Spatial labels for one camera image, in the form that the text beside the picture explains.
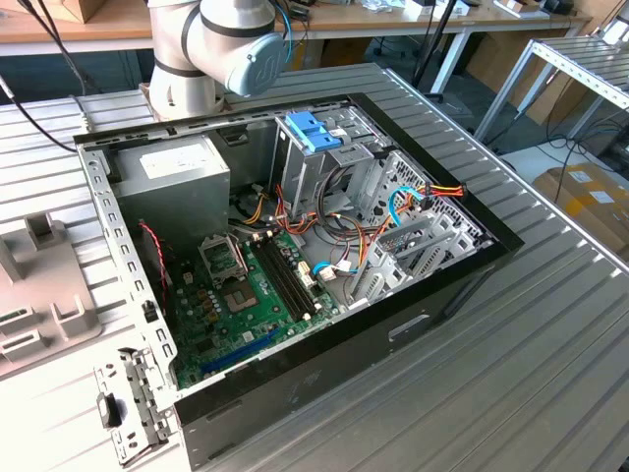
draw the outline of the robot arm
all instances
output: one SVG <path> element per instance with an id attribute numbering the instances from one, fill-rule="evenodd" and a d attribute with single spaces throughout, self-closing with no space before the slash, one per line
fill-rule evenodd
<path id="1" fill-rule="evenodd" d="M 155 68 L 150 103 L 165 119 L 219 111 L 215 81 L 262 93 L 285 59 L 268 0 L 150 0 Z"/>

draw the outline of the metal shelf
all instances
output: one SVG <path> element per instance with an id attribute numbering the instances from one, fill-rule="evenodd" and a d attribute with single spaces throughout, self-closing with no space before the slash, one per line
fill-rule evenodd
<path id="1" fill-rule="evenodd" d="M 532 39 L 479 125 L 474 135 L 477 140 L 486 137 L 533 56 L 544 59 L 547 65 L 523 99 L 520 110 L 535 99 L 553 68 L 600 96 L 570 137 L 579 131 L 604 99 L 622 109 L 629 107 L 629 51 L 610 46 L 598 37 Z"/>

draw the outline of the slotted metal surface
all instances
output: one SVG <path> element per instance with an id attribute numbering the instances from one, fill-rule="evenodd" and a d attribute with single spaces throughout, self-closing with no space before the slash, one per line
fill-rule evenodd
<path id="1" fill-rule="evenodd" d="M 242 109 L 346 91 L 366 92 L 526 246 L 455 319 L 207 470 L 614 470 L 629 452 L 626 267 L 375 65 L 286 74 L 261 97 L 228 99 Z M 115 126 L 118 110 L 130 117 L 121 126 L 150 119 L 139 93 L 90 100 L 108 110 L 99 126 Z M 50 119 L 45 125 L 76 113 L 65 101 L 36 105 Z M 0 133 L 23 121 L 10 107 L 0 109 L 0 120 Z M 68 123 L 61 138 L 78 129 L 78 116 Z M 22 142 L 3 136 L 0 198 L 12 185 L 13 197 L 0 204 L 0 221 L 45 207 L 69 223 L 107 329 L 75 353 L 0 383 L 3 446 L 36 451 L 8 470 L 116 470 L 91 378 L 100 356 L 137 336 L 124 318 L 115 267 L 74 158 L 28 131 Z M 187 457 L 172 441 L 132 470 L 187 470 Z"/>
<path id="2" fill-rule="evenodd" d="M 629 106 L 629 51 L 588 36 L 535 39 L 532 50 L 616 106 Z"/>

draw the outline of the red cable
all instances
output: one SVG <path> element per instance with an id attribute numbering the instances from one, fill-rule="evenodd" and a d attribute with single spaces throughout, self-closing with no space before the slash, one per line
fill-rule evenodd
<path id="1" fill-rule="evenodd" d="M 150 229 L 148 227 L 148 225 L 146 223 L 138 223 L 138 225 L 140 226 L 140 228 L 142 228 L 144 231 L 146 231 L 151 239 L 153 240 L 153 243 L 155 245 L 155 248 L 157 249 L 157 256 L 159 256 L 159 276 L 161 278 L 161 288 L 162 288 L 162 301 L 163 301 L 163 311 L 164 311 L 164 315 L 166 314 L 166 263 L 164 262 L 164 253 L 162 253 L 161 251 L 161 244 L 159 243 L 159 238 L 157 237 L 157 235 L 155 234 L 155 232 Z"/>

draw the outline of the expansion slot bracket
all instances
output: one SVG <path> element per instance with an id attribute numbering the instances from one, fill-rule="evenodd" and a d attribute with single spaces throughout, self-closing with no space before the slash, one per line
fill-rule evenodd
<path id="1" fill-rule="evenodd" d="M 178 431 L 172 407 L 158 411 L 155 403 L 154 393 L 165 384 L 148 348 L 121 349 L 118 358 L 96 366 L 94 375 L 100 419 L 111 430 L 121 466 L 136 463 Z"/>

